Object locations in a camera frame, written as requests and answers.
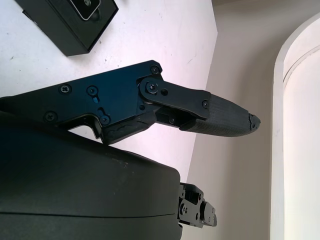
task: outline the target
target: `black box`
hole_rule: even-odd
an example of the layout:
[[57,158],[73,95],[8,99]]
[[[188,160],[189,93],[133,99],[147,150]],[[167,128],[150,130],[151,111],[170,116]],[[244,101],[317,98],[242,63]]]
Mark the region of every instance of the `black box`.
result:
[[[74,4],[79,0],[15,1],[66,56],[89,53],[118,11],[113,0],[98,0],[85,20],[89,14],[81,15]],[[82,1],[87,5],[96,0]]]

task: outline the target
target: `white tabletop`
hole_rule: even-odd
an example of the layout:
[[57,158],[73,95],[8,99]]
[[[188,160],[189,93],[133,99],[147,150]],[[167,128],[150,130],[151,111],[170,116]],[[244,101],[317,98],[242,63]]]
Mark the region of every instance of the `white tabletop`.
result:
[[[0,97],[155,60],[163,79],[205,89],[217,29],[211,0],[116,0],[91,53],[65,57],[14,0],[1,0]],[[88,128],[78,134],[94,138]],[[176,168],[187,180],[196,134],[155,124],[115,147]]]

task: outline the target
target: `textured rubber pad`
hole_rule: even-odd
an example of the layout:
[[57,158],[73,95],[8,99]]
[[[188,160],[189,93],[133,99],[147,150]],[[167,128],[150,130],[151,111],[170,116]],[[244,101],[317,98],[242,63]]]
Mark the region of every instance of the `textured rubber pad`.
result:
[[209,119],[194,119],[180,127],[181,131],[223,137],[239,137],[256,131],[260,119],[237,104],[211,95]]

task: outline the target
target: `black case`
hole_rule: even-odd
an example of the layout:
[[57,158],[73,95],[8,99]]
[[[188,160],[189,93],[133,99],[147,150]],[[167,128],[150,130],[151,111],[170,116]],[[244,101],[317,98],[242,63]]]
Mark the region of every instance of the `black case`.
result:
[[0,132],[0,240],[181,238],[174,168],[1,111]]
[[66,55],[87,54],[118,11],[113,0],[101,0],[99,18],[83,20],[69,0],[15,0]]

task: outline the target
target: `screw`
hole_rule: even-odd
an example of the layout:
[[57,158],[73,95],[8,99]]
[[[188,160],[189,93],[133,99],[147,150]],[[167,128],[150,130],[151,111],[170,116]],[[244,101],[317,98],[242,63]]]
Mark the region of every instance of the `screw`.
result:
[[84,0],[84,4],[87,5],[88,7],[91,6],[91,0]]
[[68,84],[62,84],[59,90],[62,94],[68,94],[71,92],[71,86]]
[[95,96],[95,95],[98,94],[98,88],[96,88],[95,86],[90,86],[90,87],[87,88],[86,92],[90,96]]
[[184,214],[185,214],[185,211],[186,211],[186,205],[183,203],[183,204],[181,204],[181,206],[180,206],[180,214],[181,214],[181,215],[184,215]]
[[106,126],[106,125],[108,125],[110,123],[110,118],[108,116],[105,116],[105,115],[101,116],[99,120],[100,120],[100,123],[103,126]]
[[151,67],[151,72],[153,74],[158,74],[158,73],[160,73],[160,70],[159,70],[159,68],[157,66],[152,66]]
[[148,82],[146,84],[146,90],[150,93],[150,94],[156,94],[158,92],[158,85],[152,81]]
[[44,115],[44,119],[47,122],[54,122],[57,120],[57,114],[53,111],[48,111],[45,115]]
[[170,117],[169,118],[169,123],[171,124],[175,124],[176,120],[173,118],[173,117]]
[[205,109],[207,109],[207,108],[209,107],[208,101],[207,101],[207,100],[204,100],[204,101],[202,102],[202,106],[203,106]]

